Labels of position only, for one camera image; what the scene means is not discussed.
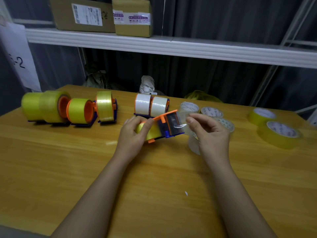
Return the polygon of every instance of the large cardboard box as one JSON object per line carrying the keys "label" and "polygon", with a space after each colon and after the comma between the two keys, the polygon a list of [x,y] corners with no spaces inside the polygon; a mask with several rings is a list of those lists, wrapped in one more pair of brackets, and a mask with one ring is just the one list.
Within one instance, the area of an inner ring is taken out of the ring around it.
{"label": "large cardboard box", "polygon": [[112,6],[117,35],[152,35],[152,8],[149,0],[112,0]]}
{"label": "large cardboard box", "polygon": [[91,0],[50,0],[59,30],[114,33],[112,5]]}

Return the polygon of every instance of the person's left arm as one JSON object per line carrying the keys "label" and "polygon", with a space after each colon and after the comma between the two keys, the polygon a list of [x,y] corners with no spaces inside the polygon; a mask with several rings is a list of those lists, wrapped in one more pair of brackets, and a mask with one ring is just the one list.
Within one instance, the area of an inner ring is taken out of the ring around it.
{"label": "person's left arm", "polygon": [[143,117],[133,116],[125,121],[113,157],[51,237],[105,237],[123,173],[140,152],[152,127],[153,120],[149,119],[141,132],[136,134],[134,131],[136,126],[145,120]]}

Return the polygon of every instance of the forearm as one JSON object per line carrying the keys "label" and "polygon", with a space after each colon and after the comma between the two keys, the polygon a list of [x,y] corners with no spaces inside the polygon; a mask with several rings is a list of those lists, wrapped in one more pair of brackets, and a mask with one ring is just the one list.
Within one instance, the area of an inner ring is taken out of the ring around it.
{"label": "forearm", "polygon": [[230,165],[212,165],[217,200],[230,237],[276,237]]}
{"label": "forearm", "polygon": [[105,237],[112,205],[128,164],[113,157],[52,237]]}

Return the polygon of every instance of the floor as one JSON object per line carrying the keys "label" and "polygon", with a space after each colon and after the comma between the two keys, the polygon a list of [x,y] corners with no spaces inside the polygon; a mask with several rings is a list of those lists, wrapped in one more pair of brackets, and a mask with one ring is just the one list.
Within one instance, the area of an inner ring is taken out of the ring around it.
{"label": "floor", "polygon": [[34,234],[27,231],[16,230],[9,227],[0,225],[0,238],[45,238],[48,236],[43,236],[39,234]]}

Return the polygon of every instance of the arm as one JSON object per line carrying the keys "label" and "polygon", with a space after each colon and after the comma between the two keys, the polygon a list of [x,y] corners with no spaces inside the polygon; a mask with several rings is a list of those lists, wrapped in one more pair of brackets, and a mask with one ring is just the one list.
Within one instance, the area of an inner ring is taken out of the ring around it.
{"label": "arm", "polygon": [[276,237],[229,161],[229,132],[215,119],[190,114],[189,127],[199,140],[200,153],[212,171],[217,200],[230,237]]}
{"label": "arm", "polygon": [[125,121],[113,157],[51,237],[106,236],[112,205],[123,173],[139,153],[153,124],[153,120],[149,119],[141,132],[136,134],[136,126],[145,120],[137,116]]}

